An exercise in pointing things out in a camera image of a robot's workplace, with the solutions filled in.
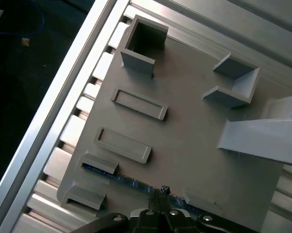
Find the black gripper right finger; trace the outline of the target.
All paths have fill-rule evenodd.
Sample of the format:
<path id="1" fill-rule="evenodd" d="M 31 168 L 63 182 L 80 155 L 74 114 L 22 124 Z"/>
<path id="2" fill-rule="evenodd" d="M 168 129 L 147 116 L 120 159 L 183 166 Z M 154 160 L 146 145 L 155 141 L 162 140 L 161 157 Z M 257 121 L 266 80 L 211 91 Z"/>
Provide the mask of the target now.
<path id="1" fill-rule="evenodd" d="M 171 233 L 237 233 L 238 226 L 216 215 L 202 214 L 195 224 L 181 211 L 172 209 L 169 202 L 170 188 L 160 189 L 160 212 Z"/>

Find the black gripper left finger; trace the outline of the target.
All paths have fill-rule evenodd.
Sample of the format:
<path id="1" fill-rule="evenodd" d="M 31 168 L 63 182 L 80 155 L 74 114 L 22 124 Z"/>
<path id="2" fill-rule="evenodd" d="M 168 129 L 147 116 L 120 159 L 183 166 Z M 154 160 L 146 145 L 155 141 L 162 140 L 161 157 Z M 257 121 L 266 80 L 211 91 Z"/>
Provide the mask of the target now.
<path id="1" fill-rule="evenodd" d="M 127 217 L 121 213 L 111 213 L 94 220 L 78 229 L 76 233 L 157 233 L 160 219 L 160 191 L 148 195 L 148 208 L 137 217 Z"/>

